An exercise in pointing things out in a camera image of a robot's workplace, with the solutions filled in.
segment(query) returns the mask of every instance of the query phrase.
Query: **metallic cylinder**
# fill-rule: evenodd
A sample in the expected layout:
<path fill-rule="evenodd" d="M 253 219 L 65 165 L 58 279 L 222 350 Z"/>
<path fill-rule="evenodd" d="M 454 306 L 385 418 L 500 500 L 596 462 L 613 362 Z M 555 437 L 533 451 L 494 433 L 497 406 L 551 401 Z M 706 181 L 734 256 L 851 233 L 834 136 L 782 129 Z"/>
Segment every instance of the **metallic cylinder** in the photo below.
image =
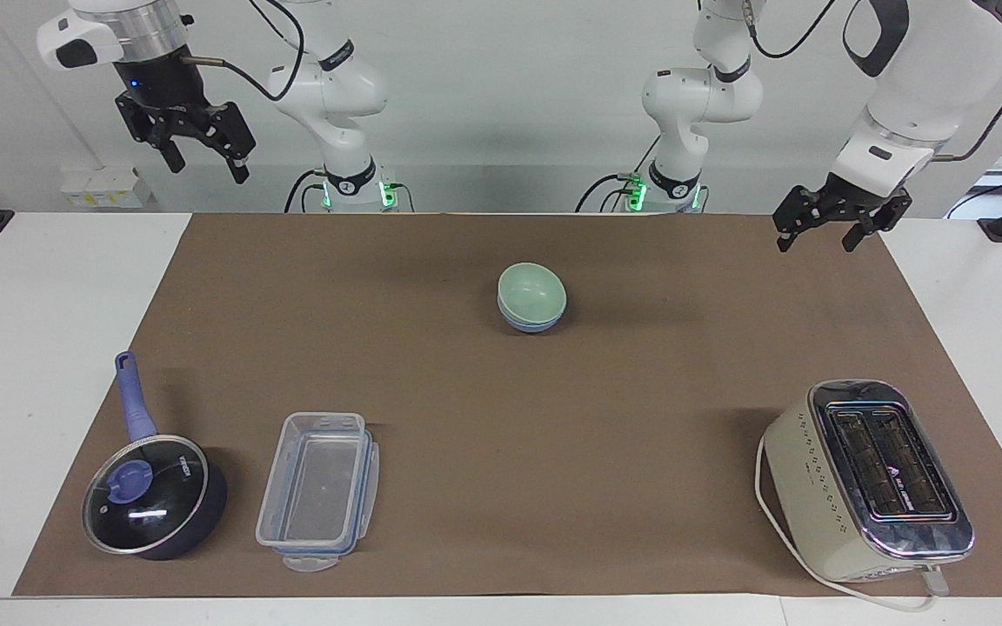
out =
<path fill-rule="evenodd" d="M 76 14 L 94 23 L 104 23 L 122 44 L 122 62 L 136 63 L 167 55 L 187 43 L 175 0 L 156 0 L 128 11 Z"/>

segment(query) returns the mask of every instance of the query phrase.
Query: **toaster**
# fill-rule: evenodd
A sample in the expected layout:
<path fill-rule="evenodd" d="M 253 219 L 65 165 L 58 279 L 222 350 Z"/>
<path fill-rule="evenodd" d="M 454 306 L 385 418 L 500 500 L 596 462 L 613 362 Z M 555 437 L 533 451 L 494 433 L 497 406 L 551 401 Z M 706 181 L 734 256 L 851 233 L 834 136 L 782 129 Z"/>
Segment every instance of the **toaster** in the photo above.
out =
<path fill-rule="evenodd" d="M 884 382 L 815 386 L 762 445 L 795 548 L 822 578 L 930 571 L 973 548 L 969 517 L 930 441 Z"/>

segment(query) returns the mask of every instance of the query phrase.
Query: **toaster top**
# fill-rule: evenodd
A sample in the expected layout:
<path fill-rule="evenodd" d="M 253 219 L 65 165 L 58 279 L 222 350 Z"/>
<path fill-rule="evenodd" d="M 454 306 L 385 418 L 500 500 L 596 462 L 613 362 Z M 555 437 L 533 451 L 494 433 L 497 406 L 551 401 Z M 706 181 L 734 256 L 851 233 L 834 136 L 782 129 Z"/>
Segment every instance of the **toaster top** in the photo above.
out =
<path fill-rule="evenodd" d="M 899 390 L 830 381 L 808 401 L 843 499 L 872 547 L 906 560 L 969 554 L 969 517 Z"/>

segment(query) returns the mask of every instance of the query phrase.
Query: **white cord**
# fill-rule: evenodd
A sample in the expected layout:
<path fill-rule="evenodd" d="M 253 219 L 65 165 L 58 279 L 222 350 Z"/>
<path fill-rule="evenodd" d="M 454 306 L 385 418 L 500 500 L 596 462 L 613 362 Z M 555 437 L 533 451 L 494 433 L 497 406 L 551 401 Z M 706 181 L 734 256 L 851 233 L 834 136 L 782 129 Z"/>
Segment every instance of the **white cord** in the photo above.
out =
<path fill-rule="evenodd" d="M 906 613 L 922 613 L 924 610 L 929 610 L 930 607 L 934 606 L 934 601 L 936 598 L 934 595 L 927 596 L 923 603 L 918 606 L 901 605 L 901 603 L 894 603 L 886 601 L 886 599 L 878 598 L 875 596 L 870 596 L 868 594 L 862 594 L 860 591 L 851 590 L 844 585 L 839 585 L 838 583 L 830 582 L 818 574 L 814 570 L 811 570 L 811 566 L 807 565 L 807 562 L 803 560 L 803 555 L 799 554 L 799 551 L 795 549 L 795 544 L 791 543 L 791 539 L 788 539 L 788 535 L 784 534 L 783 528 L 780 527 L 780 523 L 776 522 L 775 515 L 772 515 L 772 509 L 769 509 L 768 505 L 764 503 L 764 496 L 761 495 L 761 466 L 764 461 L 764 437 L 761 438 L 761 444 L 756 448 L 756 502 L 760 503 L 761 508 L 764 509 L 764 515 L 768 516 L 768 521 L 772 523 L 772 528 L 776 529 L 776 534 L 780 535 L 780 539 L 783 539 L 785 546 L 788 546 L 788 550 L 791 550 L 791 556 L 795 557 L 795 560 L 799 562 L 800 566 L 811 575 L 812 578 L 818 580 L 819 583 L 830 587 L 831 590 L 838 590 L 843 594 L 849 594 L 854 598 L 862 599 L 869 603 L 874 603 L 874 605 L 879 605 L 882 607 L 887 607 L 887 609 L 902 610 Z"/>

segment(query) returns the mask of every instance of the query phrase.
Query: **toaster power cord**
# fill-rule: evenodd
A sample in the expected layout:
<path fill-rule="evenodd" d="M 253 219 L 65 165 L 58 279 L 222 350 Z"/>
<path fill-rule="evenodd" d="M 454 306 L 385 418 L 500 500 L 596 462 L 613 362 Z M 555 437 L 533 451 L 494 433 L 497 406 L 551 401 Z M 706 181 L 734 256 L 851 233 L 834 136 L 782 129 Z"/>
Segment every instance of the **toaster power cord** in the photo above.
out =
<path fill-rule="evenodd" d="M 799 551 L 795 549 L 795 544 L 792 544 L 791 539 L 788 539 L 788 535 L 785 534 L 783 528 L 780 526 L 780 523 L 776 522 L 776 516 L 772 515 L 772 509 L 769 509 L 768 504 L 764 503 L 764 496 L 761 495 L 761 467 L 763 463 L 764 437 L 761 438 L 761 444 L 756 448 L 756 502 L 760 503 L 761 508 L 764 509 L 764 515 L 767 516 L 768 521 L 772 523 L 772 528 L 775 528 L 776 535 L 780 535 L 780 539 L 783 539 L 785 546 L 788 546 L 788 550 L 791 551 L 791 556 L 795 557 L 795 560 L 799 562 L 799 565 L 803 566 L 803 569 L 806 570 L 812 578 L 818 580 L 819 583 L 823 583 L 823 585 L 830 587 L 831 590 L 840 591 L 843 594 L 862 599 L 862 601 L 886 607 L 886 609 L 902 610 L 904 613 L 922 613 L 924 610 L 929 610 L 930 607 L 934 606 L 934 602 L 938 599 L 939 595 L 946 594 L 947 590 L 938 588 L 938 585 L 935 583 L 935 580 L 941 579 L 940 570 L 936 566 L 923 571 L 923 582 L 926 582 L 926 589 L 927 591 L 930 591 L 930 595 L 927 596 L 927 598 L 924 599 L 920 605 L 903 605 L 903 603 L 894 603 L 886 601 L 886 599 L 883 598 L 862 594 L 858 590 L 851 590 L 851 588 L 848 588 L 847 586 L 839 585 L 838 583 L 832 582 L 832 580 L 827 580 L 816 574 L 814 570 L 811 570 L 811 566 L 808 566 L 807 562 L 803 560 L 803 555 L 800 555 Z"/>

